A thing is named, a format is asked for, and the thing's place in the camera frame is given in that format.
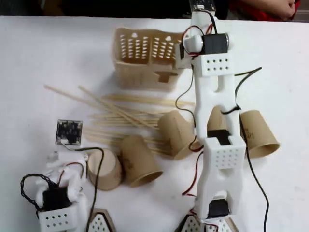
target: brown paper cup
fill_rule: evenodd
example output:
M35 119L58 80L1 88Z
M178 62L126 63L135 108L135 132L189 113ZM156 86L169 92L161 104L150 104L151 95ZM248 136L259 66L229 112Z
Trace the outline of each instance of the brown paper cup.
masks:
M121 161L131 187L147 184L163 173L140 135L131 135L121 142Z
M111 190L117 187L122 181L122 168L118 157L110 150L104 150L104 158L98 178L98 189ZM95 184L98 173L98 167L101 161L102 153L94 151L90 154L88 160L88 173L90 181Z
M207 123L207 131L213 130L227 130L226 119L219 106L213 108Z
M259 111L244 112L240 119L245 129L250 157L267 156L280 147Z
M192 125L187 122L177 110L173 110L160 118L158 127L163 138L169 142L171 147L171 158L180 160L192 152L189 145L194 141ZM199 143L195 142L192 148L199 147Z

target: cable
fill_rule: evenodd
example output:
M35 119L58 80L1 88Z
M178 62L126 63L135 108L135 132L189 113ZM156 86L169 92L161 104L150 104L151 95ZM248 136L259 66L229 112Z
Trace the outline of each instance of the cable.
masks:
M195 184L195 182L196 182L196 180L197 180L197 165L198 165L199 157L200 157L202 154L203 154L203 151L202 151L202 152L198 155L198 157L197 157L197 161L196 161L196 164L195 164L195 174L194 174L194 178L193 178L192 184L190 185L190 187L189 187L186 191L184 191L184 192L182 193L182 196L187 195L187 194L191 191L191 189L193 188L193 186L194 186L194 184Z
M215 20L214 20L214 18L212 16L212 14L209 11L203 10L203 9L197 9L197 11L206 12L209 15L209 17L211 18L211 23L212 23L212 26L213 26L213 29L214 29L214 33L218 34L216 22L215 22Z
M245 76L239 83L238 85L236 86L236 89L235 89L235 98L237 98L237 93L238 93L238 90L240 88L240 86L250 77L252 76L253 74L255 74L257 71L261 70L262 67L259 67L257 69L254 69L252 71L249 71L249 72L243 72L243 73L238 73L236 74L235 76L240 76L240 75L244 75L244 74L248 74L247 76Z
M193 123L194 123L194 128L195 128L195 127L196 127L196 122L195 122L195 117L194 117L193 112L192 112L191 110L188 110L188 109L180 108L180 107L177 105L177 102L178 102L179 98L181 98L184 94L186 94L187 92L189 92L189 90L190 90L191 87L192 87L192 84L193 84L193 77L194 77L194 72L193 72L193 68L194 68L194 67L193 67L193 65L191 65L191 67L192 67L192 78L191 78L190 86L189 86L189 88L188 88L184 93L182 93L181 95L179 95L179 97L176 99L176 101L175 101L175 107L176 107L177 109L179 109L179 110L188 111L188 112L192 115L192 117L193 117Z
M188 30L190 30L191 28L197 28L201 33L202 35L204 35L204 32L202 31L202 29L196 25L192 25L192 26L189 26L183 33L183 36L182 36L182 44L183 44L183 49L185 50L185 52L187 54L189 54L190 56L195 56L195 55L198 55L198 53L194 53L194 52L188 52L187 49L185 49L184 47L184 43L183 43L183 39L184 39L184 36L186 35L186 33L188 32Z
M89 218L87 221L87 226L86 226L86 232L89 231L89 226L90 226L90 220L91 220L91 215L93 213L94 207L95 207L95 203L96 203L96 199L97 199L97 191L98 191L98 177L99 177L99 173L101 171L101 166L102 166L102 162L103 162L103 158L104 158L104 150L100 147L85 147L85 148L80 148L80 149L71 149L67 146L65 146L64 144L62 144L66 149L71 150L71 151L88 151L88 150L100 150L102 152L102 157L100 160L100 164L98 166L98 172L97 172L97 176L96 176L96 181L95 181L95 194L93 197L93 202L90 208L90 213L89 213Z
M43 175L43 174L28 174L28 175L25 175L22 180L20 181L20 193L21 195L27 199L27 201L29 201L32 205L34 205L34 207L36 208L37 210L37 215L38 215L38 212L39 211L42 211L43 208L40 208L38 206L38 204L35 202L35 200L31 199L30 197L28 197L26 194L25 194L25 191L24 191L24 185L25 185L25 180L28 178L28 177L40 177L42 178L43 180L45 180L48 184L48 187L49 189L54 189L56 187L58 187L58 185L53 182L49 177Z
M247 76L245 76L240 82L239 84L237 85L236 89L235 89L235 98L237 98L237 93L238 93L238 90L239 88L241 87L241 85L250 77L252 76L254 73L256 73L257 71L261 70L262 67L259 67L255 70L252 70L252 71L249 71L249 72L243 72L243 73L239 73L239 74L236 74L236 75L243 75L243 74L248 74ZM251 160L250 160L250 156L249 156L249 150L248 150L248 141L247 141L247 136L246 136L246 133L245 133L245 128L243 126L243 123L241 121L241 118L239 117L239 122L240 122L240 129L241 129L241 132L243 134L243 139L245 141L245 144L246 144L246 157L247 157L247 160L248 160L248 164L249 164L249 167L250 167L250 170L251 170L251 173L257 183L257 185L259 186L265 200L266 200L266 211L265 211L265 216L264 216L264 232L266 232L266 222L267 222L267 216L268 216L268 210L269 210L269 200L268 200L268 197L263 189L263 187L261 186L259 180L257 179L256 175L255 175L255 172L253 170L253 166L251 164Z
M261 192L263 193L264 197L265 197L265 200L266 200L266 211L265 211L265 216L264 216L264 232L266 232L266 222L267 222L267 216L268 216L268 210L269 210L269 201L268 201L268 197L263 189L263 187L261 186L259 180L257 179L256 175L255 175L255 172L253 170L253 167L252 167L252 164L251 164L251 160L250 160L250 156L249 156L249 150L248 150L248 143L247 143L247 136L245 134L245 129L244 129L244 126L243 126L243 123L240 119L240 129L241 129L241 132L243 134L243 138L244 138L244 141L246 143L246 156L247 156L247 160L248 160L248 163L249 163L249 167L250 167L250 170L252 172L252 175L257 183L257 185L259 186Z
M79 162L72 162L72 163L68 163L65 167L70 166L70 165L73 165L73 164L79 164L79 165L81 165L81 167L82 167L81 178L82 178L83 175L84 175L84 166L83 166L81 163L79 163ZM64 174L64 170L63 170L62 173L60 174L60 177L59 177L59 180L58 180L58 185L60 185L60 181L61 181L61 178L62 178L63 174Z

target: beige plastic basket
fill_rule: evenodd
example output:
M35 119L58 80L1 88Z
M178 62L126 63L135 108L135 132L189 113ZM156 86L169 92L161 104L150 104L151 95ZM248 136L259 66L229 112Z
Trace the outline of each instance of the beige plastic basket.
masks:
M182 33L119 28L113 60L123 88L172 90L183 70L175 68L175 44Z

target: circuit board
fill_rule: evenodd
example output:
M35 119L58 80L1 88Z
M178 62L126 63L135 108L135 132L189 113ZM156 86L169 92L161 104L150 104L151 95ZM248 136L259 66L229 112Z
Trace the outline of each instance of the circuit board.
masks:
M80 145L82 141L82 121L58 120L56 144Z

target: white tabletop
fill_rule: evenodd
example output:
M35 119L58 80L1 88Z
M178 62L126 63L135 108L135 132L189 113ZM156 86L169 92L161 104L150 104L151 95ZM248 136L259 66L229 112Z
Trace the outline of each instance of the white tabletop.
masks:
M79 96L84 95L78 85L101 95L115 92L111 60L115 28L179 32L189 24L189 20L0 17L1 231L39 231L35 208L20 195L20 180L44 168L46 156L55 148L57 119L81 119L86 124L87 116L95 112L44 89L43 84ZM309 227L309 24L221 21L217 27L230 32L234 40L231 53L237 72L263 67L241 87L238 102L243 110L260 110L281 143L274 154L253 160L270 201L267 230L303 231ZM183 92L189 79L187 71L168 97ZM194 92L186 98L194 99ZM121 185L99 191L96 207L109 210L119 232L171 232L193 206L193 199L181 192L192 181L196 157L181 161L157 157L164 171L159 179L139 188ZM243 231L260 232L266 203L247 163L244 170L237 221ZM89 182L84 186L90 201L93 189ZM34 197L33 180L26 182L26 192Z

